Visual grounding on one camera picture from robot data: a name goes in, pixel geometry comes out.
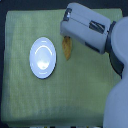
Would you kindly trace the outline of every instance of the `white round plate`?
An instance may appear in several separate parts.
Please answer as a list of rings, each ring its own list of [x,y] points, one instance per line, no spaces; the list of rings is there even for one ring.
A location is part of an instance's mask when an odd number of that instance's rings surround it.
[[[52,42],[45,37],[37,39],[30,50],[30,67],[41,79],[47,78],[56,64],[56,51]]]

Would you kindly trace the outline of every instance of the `table surface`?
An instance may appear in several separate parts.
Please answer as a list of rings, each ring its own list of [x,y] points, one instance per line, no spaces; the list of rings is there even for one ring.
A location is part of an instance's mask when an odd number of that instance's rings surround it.
[[[65,9],[70,2],[79,2],[89,8],[121,8],[123,16],[128,15],[128,1],[126,0],[0,0],[0,91],[2,91],[4,45],[5,45],[5,19],[9,10],[52,10]]]

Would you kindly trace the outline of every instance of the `fabric texture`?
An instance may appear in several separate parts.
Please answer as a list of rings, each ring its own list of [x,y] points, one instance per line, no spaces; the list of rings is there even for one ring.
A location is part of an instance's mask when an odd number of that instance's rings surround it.
[[[65,10],[9,11],[5,27],[1,118],[9,126],[102,125],[107,95],[120,77],[107,53],[100,55],[72,39],[71,58],[62,50],[60,21]],[[120,9],[95,11],[118,21]],[[40,37],[49,38],[57,53],[47,79],[31,71],[29,53]]]

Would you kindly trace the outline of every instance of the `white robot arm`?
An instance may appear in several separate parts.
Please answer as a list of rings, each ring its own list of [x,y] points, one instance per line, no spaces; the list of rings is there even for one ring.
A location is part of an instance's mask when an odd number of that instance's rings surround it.
[[[128,17],[111,24],[110,19],[77,4],[68,5],[60,23],[60,33],[103,54],[122,80],[108,95],[104,113],[104,128],[128,127]]]

